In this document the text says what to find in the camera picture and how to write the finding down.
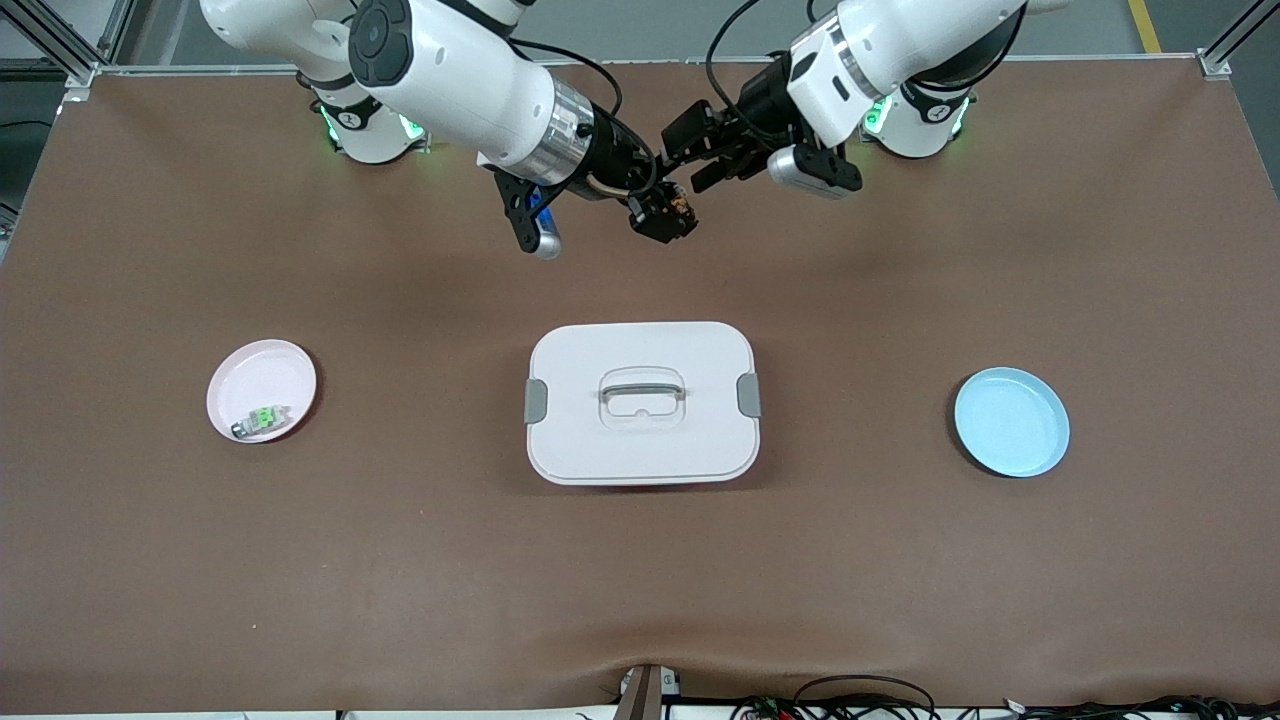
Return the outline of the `light blue round plate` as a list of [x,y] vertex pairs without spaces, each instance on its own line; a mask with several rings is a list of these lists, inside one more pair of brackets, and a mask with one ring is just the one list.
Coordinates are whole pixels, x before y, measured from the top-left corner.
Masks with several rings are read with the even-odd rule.
[[1071,424],[1057,392],[1039,377],[992,366],[966,378],[954,401],[957,437],[974,461],[1001,477],[1025,479],[1066,456]]

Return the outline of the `pink round plate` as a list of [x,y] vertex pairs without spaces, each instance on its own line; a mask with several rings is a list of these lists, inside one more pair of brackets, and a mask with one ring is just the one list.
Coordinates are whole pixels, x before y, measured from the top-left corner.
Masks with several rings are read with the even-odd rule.
[[[207,419],[221,437],[242,445],[264,445],[297,432],[314,410],[320,375],[311,355],[284,340],[250,342],[218,365],[205,397]],[[230,425],[256,407],[283,405],[291,424],[261,437],[234,439]]]

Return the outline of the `aluminium frame profile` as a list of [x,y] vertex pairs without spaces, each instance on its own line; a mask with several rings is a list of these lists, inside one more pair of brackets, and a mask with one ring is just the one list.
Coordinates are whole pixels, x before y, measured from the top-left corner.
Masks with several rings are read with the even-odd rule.
[[1229,64],[1231,55],[1277,12],[1280,0],[1248,0],[1207,47],[1196,51],[1202,76],[1206,79],[1229,78],[1233,73]]
[[0,0],[0,82],[90,86],[125,54],[142,0]]

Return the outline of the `metal table edge bracket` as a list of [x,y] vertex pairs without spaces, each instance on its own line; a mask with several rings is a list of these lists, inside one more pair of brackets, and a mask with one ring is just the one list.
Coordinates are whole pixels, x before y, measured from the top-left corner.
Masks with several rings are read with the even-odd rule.
[[682,694],[678,671],[654,664],[631,667],[620,689],[612,720],[673,720],[672,702]]

